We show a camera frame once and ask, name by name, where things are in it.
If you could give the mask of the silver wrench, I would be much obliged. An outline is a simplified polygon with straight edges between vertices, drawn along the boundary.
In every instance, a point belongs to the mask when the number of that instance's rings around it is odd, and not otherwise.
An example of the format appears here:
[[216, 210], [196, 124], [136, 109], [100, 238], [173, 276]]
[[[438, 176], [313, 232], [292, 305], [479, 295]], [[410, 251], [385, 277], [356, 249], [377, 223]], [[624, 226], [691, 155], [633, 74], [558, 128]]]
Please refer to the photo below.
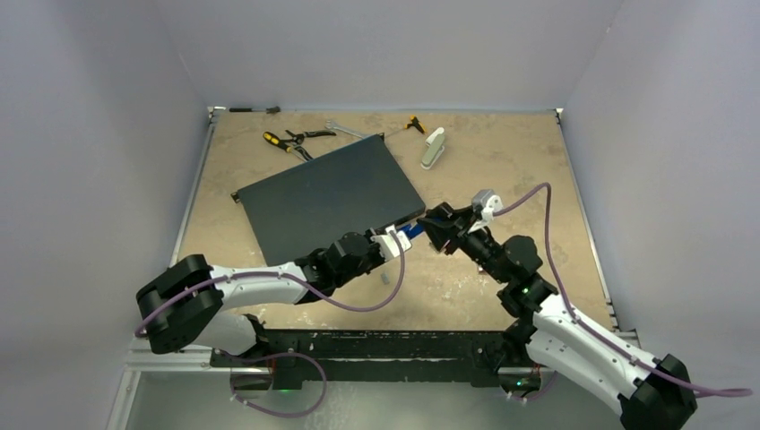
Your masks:
[[367, 134], [366, 133], [362, 133], [362, 132], [350, 129], [348, 127], [345, 127], [343, 125], [340, 125], [337, 122], [333, 121], [332, 119], [328, 119], [325, 122], [325, 127], [327, 129], [329, 129], [329, 130], [333, 130], [333, 131], [337, 131], [337, 132], [342, 132], [342, 133], [346, 133], [346, 134], [358, 137], [359, 139], [365, 139], [365, 138], [367, 138]]

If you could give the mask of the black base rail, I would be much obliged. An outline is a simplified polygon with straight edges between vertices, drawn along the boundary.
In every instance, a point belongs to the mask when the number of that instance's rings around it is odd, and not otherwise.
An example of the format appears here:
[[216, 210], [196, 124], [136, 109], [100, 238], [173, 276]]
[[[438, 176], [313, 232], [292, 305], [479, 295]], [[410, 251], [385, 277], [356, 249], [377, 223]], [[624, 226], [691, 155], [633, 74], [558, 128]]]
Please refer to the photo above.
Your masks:
[[261, 370], [276, 390], [330, 382], [467, 383], [538, 391], [550, 373], [501, 331], [330, 331], [271, 329], [253, 353], [213, 350], [211, 366]]

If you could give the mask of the black handled cutters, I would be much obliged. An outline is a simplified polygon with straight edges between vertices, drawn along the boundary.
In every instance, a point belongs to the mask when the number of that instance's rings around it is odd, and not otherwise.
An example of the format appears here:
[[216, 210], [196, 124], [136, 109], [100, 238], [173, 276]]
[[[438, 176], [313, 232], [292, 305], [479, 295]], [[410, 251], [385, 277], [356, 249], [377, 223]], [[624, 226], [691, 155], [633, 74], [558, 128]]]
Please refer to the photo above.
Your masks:
[[287, 130], [286, 133], [289, 135], [289, 138], [286, 139], [285, 142], [290, 143], [292, 145], [301, 145], [307, 138], [328, 137], [328, 136], [337, 135], [336, 132], [327, 130], [327, 129], [317, 130], [317, 131], [305, 131], [302, 133], [293, 133], [290, 130]]

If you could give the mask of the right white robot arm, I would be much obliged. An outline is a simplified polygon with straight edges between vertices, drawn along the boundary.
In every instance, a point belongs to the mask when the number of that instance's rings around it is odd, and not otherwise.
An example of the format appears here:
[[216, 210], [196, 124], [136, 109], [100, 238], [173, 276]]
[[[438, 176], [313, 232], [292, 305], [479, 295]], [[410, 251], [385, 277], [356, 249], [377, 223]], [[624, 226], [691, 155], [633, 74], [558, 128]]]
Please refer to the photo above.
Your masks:
[[553, 368], [613, 410], [625, 429], [680, 429], [697, 410], [682, 361], [658, 358], [590, 320], [544, 279], [535, 241], [515, 235], [498, 243], [487, 227], [475, 229], [474, 209], [441, 203], [419, 220], [431, 245], [461, 251], [493, 280], [502, 307], [514, 317], [503, 351], [512, 363]]

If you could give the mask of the black tool at wall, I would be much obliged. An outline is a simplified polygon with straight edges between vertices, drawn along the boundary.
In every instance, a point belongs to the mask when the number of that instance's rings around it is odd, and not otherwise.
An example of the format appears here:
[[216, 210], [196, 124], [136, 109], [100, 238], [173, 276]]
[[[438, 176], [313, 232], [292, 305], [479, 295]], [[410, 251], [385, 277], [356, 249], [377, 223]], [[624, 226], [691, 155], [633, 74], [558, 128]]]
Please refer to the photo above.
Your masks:
[[229, 107], [228, 111], [230, 113], [256, 113], [256, 112], [263, 112], [266, 115], [276, 115], [281, 112], [281, 108], [279, 106], [275, 107], [266, 107], [266, 108], [257, 108], [257, 107]]

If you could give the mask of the dark flat network switch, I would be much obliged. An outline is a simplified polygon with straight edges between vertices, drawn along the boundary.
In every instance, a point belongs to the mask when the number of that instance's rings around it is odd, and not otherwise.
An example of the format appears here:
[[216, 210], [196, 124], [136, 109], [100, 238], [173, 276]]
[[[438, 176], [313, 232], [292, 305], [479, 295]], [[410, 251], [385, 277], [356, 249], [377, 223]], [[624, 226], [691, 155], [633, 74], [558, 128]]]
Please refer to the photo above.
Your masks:
[[426, 204], [384, 139], [373, 135], [232, 194], [266, 265], [294, 261], [349, 232], [418, 217]]

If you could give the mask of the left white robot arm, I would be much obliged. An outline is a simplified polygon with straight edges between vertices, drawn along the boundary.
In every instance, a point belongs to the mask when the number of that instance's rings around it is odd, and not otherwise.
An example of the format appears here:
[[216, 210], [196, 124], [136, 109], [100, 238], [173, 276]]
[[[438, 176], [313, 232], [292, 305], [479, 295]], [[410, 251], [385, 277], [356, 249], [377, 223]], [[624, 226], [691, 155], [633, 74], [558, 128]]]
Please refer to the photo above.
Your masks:
[[410, 248], [406, 229], [390, 226], [347, 233], [328, 247], [276, 266], [230, 268], [191, 254], [138, 290], [135, 299], [142, 320], [134, 335], [148, 340], [157, 355], [195, 344], [230, 353], [244, 366], [257, 366], [267, 354], [263, 324], [253, 315], [235, 314], [235, 309], [324, 301], [350, 312], [373, 312], [399, 293], [402, 274], [377, 305], [348, 305], [333, 294], [393, 260], [404, 267]]

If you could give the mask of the blue stapler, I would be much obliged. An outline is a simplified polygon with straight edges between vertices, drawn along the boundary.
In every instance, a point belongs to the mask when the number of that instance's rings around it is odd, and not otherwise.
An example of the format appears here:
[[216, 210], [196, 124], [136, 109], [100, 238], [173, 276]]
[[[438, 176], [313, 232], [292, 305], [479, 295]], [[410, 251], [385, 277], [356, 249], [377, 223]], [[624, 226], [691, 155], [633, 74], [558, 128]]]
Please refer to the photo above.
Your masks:
[[409, 240], [415, 237], [420, 237], [422, 235], [430, 239], [433, 236], [432, 225], [438, 221], [443, 221], [443, 219], [440, 217], [430, 216], [420, 217], [410, 223], [404, 224], [402, 226], [396, 226], [396, 235], [399, 237], [401, 234], [404, 234]]

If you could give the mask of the small yellow black screwdriver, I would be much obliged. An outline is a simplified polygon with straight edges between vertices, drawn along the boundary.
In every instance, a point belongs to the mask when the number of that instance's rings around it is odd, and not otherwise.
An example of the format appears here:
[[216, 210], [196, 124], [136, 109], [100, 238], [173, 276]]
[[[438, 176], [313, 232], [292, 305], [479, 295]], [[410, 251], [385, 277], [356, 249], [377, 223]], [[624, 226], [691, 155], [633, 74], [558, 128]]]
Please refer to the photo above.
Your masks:
[[393, 131], [391, 131], [389, 133], [385, 133], [384, 134], [384, 138], [388, 138], [388, 137], [394, 136], [397, 133], [400, 133], [400, 132], [405, 131], [405, 130], [410, 130], [410, 129], [416, 130], [417, 132], [419, 132], [419, 133], [421, 133], [423, 135], [425, 135], [427, 133], [427, 130], [426, 130], [425, 126], [420, 122], [419, 118], [417, 116], [412, 115], [412, 116], [410, 116], [409, 121], [405, 125], [403, 125], [400, 128], [397, 128], [397, 129], [395, 129], [395, 130], [393, 130]]

